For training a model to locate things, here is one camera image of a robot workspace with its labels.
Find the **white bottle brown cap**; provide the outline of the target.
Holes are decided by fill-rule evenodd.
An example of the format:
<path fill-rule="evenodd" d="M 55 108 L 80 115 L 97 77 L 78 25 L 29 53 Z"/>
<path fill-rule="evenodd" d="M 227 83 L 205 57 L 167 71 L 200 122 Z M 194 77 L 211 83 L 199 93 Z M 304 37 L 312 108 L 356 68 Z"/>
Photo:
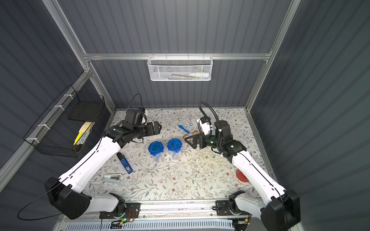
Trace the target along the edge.
<path fill-rule="evenodd" d="M 197 130 L 195 130 L 195 131 L 193 131 L 193 132 L 190 132 L 190 133 L 186 133 L 186 134 L 183 136 L 183 139 L 188 138 L 188 137 L 193 136 L 193 135 L 196 135 L 196 134 L 198 134 L 198 131 L 197 131 Z"/>

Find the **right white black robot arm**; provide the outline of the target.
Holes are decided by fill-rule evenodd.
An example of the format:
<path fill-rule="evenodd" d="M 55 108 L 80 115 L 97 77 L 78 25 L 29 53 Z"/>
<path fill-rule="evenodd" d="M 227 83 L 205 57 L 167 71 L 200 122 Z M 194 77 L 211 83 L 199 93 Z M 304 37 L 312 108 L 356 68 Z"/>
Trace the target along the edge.
<path fill-rule="evenodd" d="M 205 117 L 197 121 L 199 132 L 185 138 L 193 149 L 210 147 L 240 170 L 259 193 L 260 198 L 237 191 L 228 197 L 229 211 L 249 213 L 262 221 L 268 231 L 287 231 L 301 222 L 300 198 L 273 180 L 252 158 L 247 148 L 233 139 L 229 124 L 211 123 Z"/>

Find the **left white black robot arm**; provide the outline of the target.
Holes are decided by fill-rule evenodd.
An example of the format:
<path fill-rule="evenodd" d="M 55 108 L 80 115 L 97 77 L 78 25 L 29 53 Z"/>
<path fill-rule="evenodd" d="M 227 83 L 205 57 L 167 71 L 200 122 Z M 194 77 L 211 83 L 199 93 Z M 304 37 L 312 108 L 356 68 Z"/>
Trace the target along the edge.
<path fill-rule="evenodd" d="M 108 213 L 110 218 L 126 215 L 125 200 L 115 194 L 88 195 L 83 191 L 92 176 L 110 159 L 119 153 L 133 139 L 160 134 L 162 129 L 158 121 L 134 126 L 127 130 L 121 121 L 103 133 L 101 141 L 86 154 L 75 166 L 59 178 L 51 177 L 45 183 L 49 202 L 69 219 L 93 212 Z"/>

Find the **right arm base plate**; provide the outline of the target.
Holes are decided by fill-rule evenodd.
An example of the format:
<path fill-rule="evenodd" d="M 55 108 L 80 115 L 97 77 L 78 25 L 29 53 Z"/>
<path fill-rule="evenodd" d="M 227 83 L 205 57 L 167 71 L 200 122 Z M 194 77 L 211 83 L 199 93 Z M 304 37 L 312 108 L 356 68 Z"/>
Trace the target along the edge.
<path fill-rule="evenodd" d="M 250 214 L 245 211 L 239 211 L 236 208 L 231 209 L 228 200 L 216 200 L 215 205 L 212 207 L 218 216 L 249 216 Z"/>

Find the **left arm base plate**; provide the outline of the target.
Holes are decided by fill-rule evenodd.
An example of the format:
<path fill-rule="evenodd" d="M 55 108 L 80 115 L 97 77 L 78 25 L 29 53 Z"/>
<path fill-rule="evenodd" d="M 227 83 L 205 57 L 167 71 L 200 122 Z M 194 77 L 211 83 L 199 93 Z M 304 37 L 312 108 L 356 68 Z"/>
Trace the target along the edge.
<path fill-rule="evenodd" d="M 100 212 L 100 219 L 134 219 L 138 218 L 141 203 L 119 203 L 112 212 Z"/>

